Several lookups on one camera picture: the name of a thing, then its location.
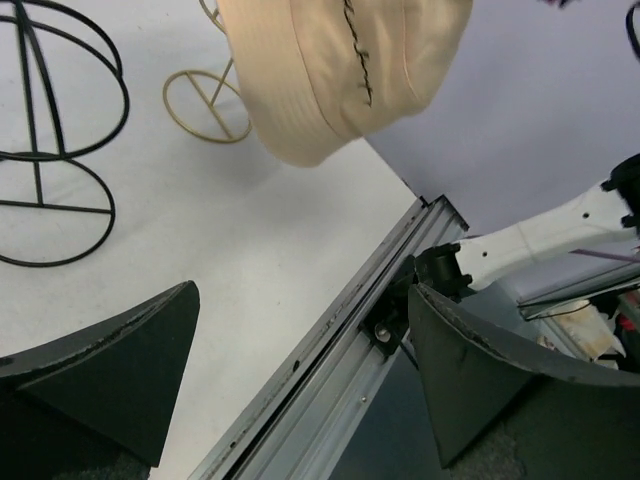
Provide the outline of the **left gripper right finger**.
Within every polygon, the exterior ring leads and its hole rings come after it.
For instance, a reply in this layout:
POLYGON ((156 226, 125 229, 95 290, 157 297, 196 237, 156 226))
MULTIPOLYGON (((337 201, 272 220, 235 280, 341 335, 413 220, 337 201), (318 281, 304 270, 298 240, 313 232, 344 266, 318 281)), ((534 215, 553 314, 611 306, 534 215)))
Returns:
POLYGON ((542 347, 423 284, 408 314, 439 462, 455 478, 638 478, 638 375, 542 347))

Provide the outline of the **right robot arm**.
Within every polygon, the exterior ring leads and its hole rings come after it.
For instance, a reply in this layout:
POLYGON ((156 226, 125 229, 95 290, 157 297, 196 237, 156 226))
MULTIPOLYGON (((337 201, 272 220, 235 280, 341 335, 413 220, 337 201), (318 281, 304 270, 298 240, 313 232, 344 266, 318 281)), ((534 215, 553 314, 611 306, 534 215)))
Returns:
POLYGON ((639 236, 639 156, 576 198, 499 231, 431 247, 415 259, 417 280, 459 300, 525 267, 639 236))

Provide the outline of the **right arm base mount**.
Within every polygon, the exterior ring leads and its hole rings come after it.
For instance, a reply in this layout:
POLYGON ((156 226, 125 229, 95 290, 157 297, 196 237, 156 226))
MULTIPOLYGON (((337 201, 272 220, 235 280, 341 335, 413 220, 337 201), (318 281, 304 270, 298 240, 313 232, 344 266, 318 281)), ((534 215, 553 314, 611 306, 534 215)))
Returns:
POLYGON ((409 255, 359 324, 385 358, 395 353, 409 328, 408 292, 416 282, 415 257, 409 255))

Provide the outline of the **aluminium front rail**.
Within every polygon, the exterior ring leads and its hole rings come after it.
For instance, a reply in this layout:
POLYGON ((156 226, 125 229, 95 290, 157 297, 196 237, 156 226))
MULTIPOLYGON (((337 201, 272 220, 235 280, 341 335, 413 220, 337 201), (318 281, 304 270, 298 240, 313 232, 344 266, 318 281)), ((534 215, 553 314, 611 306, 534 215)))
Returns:
POLYGON ((406 257, 467 228, 446 197, 412 204, 192 478, 329 478, 394 363, 360 322, 406 257))

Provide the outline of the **beige bucket hat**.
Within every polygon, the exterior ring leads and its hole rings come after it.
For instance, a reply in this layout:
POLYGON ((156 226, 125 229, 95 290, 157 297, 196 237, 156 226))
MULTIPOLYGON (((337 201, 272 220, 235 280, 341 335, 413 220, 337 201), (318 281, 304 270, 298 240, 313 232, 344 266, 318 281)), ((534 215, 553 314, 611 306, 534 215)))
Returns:
POLYGON ((259 140, 277 159, 311 168, 431 104, 473 4, 228 0, 217 7, 259 140))

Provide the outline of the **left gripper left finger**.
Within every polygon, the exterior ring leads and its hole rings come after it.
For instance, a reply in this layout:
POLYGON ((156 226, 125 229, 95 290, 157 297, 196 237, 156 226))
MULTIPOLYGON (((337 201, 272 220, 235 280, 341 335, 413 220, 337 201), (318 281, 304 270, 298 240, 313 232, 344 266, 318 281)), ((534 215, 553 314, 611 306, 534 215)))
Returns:
POLYGON ((147 479, 160 463, 200 295, 180 283, 1 360, 4 479, 147 479))

